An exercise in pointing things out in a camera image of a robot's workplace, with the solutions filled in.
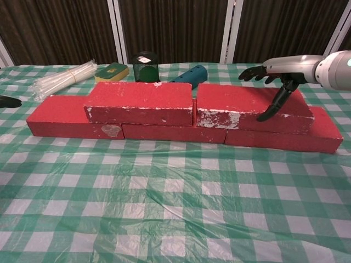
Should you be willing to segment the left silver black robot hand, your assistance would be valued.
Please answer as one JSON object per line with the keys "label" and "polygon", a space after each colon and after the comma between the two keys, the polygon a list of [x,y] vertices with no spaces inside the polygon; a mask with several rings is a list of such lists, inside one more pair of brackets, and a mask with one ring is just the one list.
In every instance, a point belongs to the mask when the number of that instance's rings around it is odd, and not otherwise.
{"label": "left silver black robot hand", "polygon": [[22,101],[9,96],[0,96],[0,108],[17,108],[22,105]]}

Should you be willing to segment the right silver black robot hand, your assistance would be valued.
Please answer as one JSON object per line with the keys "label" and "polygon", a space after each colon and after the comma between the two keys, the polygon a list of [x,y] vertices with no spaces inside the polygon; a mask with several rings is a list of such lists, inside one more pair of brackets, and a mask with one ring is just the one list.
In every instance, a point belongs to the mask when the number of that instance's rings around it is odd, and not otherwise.
{"label": "right silver black robot hand", "polygon": [[315,69],[324,59],[321,55],[295,55],[271,58],[262,65],[245,69],[239,80],[259,81],[266,78],[265,84],[280,79],[282,87],[276,93],[272,103],[257,117],[257,121],[264,122],[272,118],[285,104],[290,95],[301,84],[316,83]]}

